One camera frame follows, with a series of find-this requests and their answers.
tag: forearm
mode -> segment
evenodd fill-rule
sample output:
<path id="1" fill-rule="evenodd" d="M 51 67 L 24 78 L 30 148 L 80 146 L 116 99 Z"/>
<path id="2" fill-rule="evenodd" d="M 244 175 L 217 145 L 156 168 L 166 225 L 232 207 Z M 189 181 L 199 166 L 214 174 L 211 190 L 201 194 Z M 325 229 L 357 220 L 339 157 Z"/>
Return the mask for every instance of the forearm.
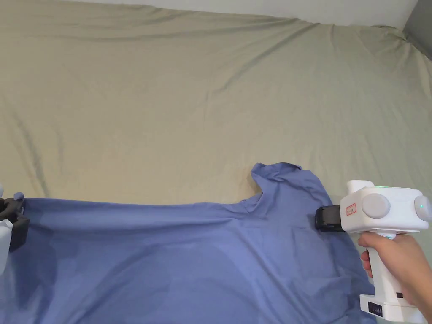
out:
<path id="1" fill-rule="evenodd" d="M 432 324 L 432 272 L 418 273 L 408 289 L 413 304 L 421 311 L 426 321 Z"/>

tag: white wall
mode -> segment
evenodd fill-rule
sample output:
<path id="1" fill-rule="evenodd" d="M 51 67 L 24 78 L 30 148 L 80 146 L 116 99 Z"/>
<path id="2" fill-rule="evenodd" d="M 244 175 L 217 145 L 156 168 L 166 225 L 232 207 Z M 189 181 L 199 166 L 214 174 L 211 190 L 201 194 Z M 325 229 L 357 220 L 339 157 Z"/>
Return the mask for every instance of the white wall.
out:
<path id="1" fill-rule="evenodd" d="M 85 0 L 159 8 L 296 17 L 335 25 L 388 25 L 403 29 L 417 0 Z"/>

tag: finger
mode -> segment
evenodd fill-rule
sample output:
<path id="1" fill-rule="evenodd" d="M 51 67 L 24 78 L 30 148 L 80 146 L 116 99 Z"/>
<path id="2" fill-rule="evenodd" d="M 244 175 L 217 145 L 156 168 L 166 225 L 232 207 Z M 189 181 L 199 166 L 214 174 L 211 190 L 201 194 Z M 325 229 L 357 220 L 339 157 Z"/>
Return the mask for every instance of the finger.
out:
<path id="1" fill-rule="evenodd" d="M 372 268 L 371 268 L 371 263 L 370 262 L 363 262 L 363 268 L 366 270 L 366 271 L 369 271 L 369 270 L 372 270 Z"/>
<path id="2" fill-rule="evenodd" d="M 358 244 L 364 248 L 376 249 L 376 246 L 382 243 L 383 240 L 388 240 L 388 238 L 378 235 L 377 233 L 364 232 L 360 236 Z"/>
<path id="3" fill-rule="evenodd" d="M 362 261 L 369 261 L 369 252 L 366 250 L 362 254 L 360 254 L 360 259 Z"/>

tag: wrinkled fabric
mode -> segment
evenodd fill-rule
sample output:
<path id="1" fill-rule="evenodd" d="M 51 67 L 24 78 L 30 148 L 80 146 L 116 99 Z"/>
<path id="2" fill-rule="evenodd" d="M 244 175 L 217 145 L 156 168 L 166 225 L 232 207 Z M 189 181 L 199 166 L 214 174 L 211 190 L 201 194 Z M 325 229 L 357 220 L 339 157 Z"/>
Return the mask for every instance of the wrinkled fabric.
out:
<path id="1" fill-rule="evenodd" d="M 256 164 L 239 203 L 151 206 L 28 199 L 27 243 L 0 277 L 0 322 L 362 323 L 373 294 L 310 171 Z"/>

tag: round button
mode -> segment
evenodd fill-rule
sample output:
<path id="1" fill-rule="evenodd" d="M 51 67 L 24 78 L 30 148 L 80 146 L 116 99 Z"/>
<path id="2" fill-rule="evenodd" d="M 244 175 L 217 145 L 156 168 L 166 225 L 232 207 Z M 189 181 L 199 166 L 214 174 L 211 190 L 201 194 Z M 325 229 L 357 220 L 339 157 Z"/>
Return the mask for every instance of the round button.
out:
<path id="1" fill-rule="evenodd" d="M 414 199 L 417 216 L 425 222 L 432 221 L 432 209 L 429 199 L 425 196 L 418 196 Z"/>
<path id="2" fill-rule="evenodd" d="M 362 209 L 371 218 L 383 218 L 390 211 L 390 203 L 381 194 L 369 194 L 363 198 Z"/>

